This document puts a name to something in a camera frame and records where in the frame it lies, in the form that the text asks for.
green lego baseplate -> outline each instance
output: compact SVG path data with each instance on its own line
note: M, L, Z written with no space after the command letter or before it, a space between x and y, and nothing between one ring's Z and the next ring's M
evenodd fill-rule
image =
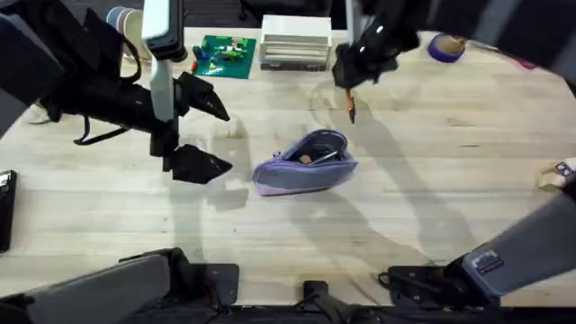
M256 40L230 36L204 36L202 46L194 46L197 76L248 78Z

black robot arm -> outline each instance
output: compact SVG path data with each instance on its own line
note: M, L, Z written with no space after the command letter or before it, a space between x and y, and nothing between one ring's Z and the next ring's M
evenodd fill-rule
M158 7L166 12L158 13ZM80 24L59 0L0 1L0 39L10 44L3 48L0 61L0 99L3 117L8 117L0 121L0 136L37 102L54 122L63 113L84 116L85 134L74 141L80 146L128 130L149 133L150 155L163 158L164 171L172 170L176 180L206 184L230 170L230 163L214 155L179 145L178 119L191 106L224 121L230 119L211 84L188 73L172 78L172 62L187 55L183 1L148 0L147 10L156 11L152 19L166 17L167 26L150 47L151 78L156 81L151 89L136 83L141 75L136 48L94 11L88 9ZM121 76L124 46L136 59L133 76ZM90 119L120 128L89 139Z
M576 83L576 3L566 0L362 0L373 22L337 47L337 86L352 88L398 67L419 45L417 31L437 31L494 46Z

purple pencil case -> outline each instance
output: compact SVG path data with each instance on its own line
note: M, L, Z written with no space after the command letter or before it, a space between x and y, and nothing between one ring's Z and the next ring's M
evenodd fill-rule
M358 163L347 152L346 137L315 130L284 153L259 165L252 180L260 195L300 194L329 189L346 180Z

white box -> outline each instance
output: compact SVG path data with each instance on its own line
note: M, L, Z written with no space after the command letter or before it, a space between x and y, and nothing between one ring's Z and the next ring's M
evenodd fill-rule
M331 48L329 17L264 15L259 52L263 69L326 70Z

table surface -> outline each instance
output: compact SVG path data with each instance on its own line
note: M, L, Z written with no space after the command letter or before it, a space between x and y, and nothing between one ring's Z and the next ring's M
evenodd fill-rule
M187 29L188 48L206 34L257 38L259 30ZM422 38L428 44L431 34ZM398 71L354 90L355 125L329 72L260 71L255 57L249 80L206 80L231 121L191 111L181 143L234 165L206 186L162 173L141 132L80 148L72 143L83 132L78 116L41 126L20 119L9 130L0 169L16 170L20 181L0 295L180 247L193 262L237 263L241 303L294 302L302 281L317 279L344 301L388 304L375 274L443 265L492 238L550 197L535 189L537 171L576 153L576 109L564 82L480 49L453 65L424 48L401 56ZM323 193L258 196L252 169L325 127L348 137L359 161L353 177ZM113 128L93 122L94 134ZM574 279L538 283L504 303L576 306Z

